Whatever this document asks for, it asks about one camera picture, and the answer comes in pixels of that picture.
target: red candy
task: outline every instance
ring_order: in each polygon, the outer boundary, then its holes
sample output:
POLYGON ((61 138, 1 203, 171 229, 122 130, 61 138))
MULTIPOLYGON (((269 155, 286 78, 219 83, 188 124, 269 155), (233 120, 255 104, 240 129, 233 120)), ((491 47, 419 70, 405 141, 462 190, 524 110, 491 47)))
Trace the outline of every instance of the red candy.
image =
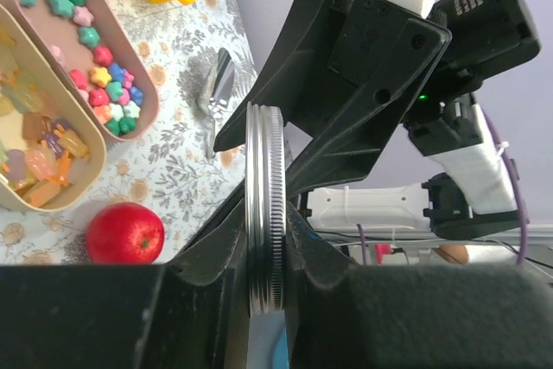
POLYGON ((110 98, 103 88, 96 88, 88 94, 88 102, 92 107, 100 107, 102 105, 108 105, 110 98))
POLYGON ((69 76, 80 90, 86 90, 88 87, 88 78, 78 69, 69 71, 69 76))
POLYGON ((96 47, 92 54, 94 62, 102 67, 108 67, 113 62, 113 54, 108 47, 96 47))

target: screw hole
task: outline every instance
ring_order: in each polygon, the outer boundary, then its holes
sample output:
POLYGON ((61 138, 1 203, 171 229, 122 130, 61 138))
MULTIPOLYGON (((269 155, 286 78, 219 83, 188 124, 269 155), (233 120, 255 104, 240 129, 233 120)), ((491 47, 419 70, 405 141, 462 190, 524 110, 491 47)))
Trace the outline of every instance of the screw hole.
POLYGON ((382 90, 378 90, 376 94, 374 94, 374 100, 377 102, 377 104, 384 105, 388 104, 391 100, 391 94, 388 90, 383 88, 382 90))
POLYGON ((411 39, 411 46, 414 49, 421 49, 424 45, 426 45, 426 37, 424 35, 415 35, 413 39, 411 39))

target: metal spoon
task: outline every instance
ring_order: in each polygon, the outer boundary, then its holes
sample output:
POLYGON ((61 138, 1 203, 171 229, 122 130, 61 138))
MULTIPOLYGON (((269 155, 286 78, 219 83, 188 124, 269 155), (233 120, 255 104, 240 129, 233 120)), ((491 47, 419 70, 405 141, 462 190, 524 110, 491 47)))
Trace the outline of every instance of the metal spoon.
POLYGON ((232 96, 234 84, 234 63, 231 55, 224 48, 217 53, 203 91, 197 101, 198 107, 211 122, 211 130, 206 140, 206 157, 214 158, 213 146, 217 133, 218 122, 225 115, 232 96))

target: tablecloth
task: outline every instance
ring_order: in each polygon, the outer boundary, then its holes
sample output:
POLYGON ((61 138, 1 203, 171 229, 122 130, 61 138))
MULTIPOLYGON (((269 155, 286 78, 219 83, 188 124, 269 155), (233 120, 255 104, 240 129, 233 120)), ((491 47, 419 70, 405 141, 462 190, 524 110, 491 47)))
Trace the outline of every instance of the tablecloth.
POLYGON ((244 177, 243 148, 206 159, 210 124, 194 110, 219 48, 230 52, 236 66, 230 111, 256 78, 236 0, 196 0, 190 6, 106 1, 158 88, 159 117, 139 140, 108 147, 105 171, 72 208, 52 214, 1 210, 2 264, 87 262, 86 225, 103 207, 123 200, 160 216, 166 241, 158 261, 167 261, 244 177))

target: red apple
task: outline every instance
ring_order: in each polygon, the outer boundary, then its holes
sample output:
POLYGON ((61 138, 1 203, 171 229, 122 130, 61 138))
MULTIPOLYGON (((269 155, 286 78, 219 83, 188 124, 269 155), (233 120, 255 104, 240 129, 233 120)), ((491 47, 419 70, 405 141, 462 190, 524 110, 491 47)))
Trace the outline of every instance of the red apple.
POLYGON ((96 264, 151 264, 164 241, 162 220, 132 202, 100 211, 86 233, 86 249, 96 264))

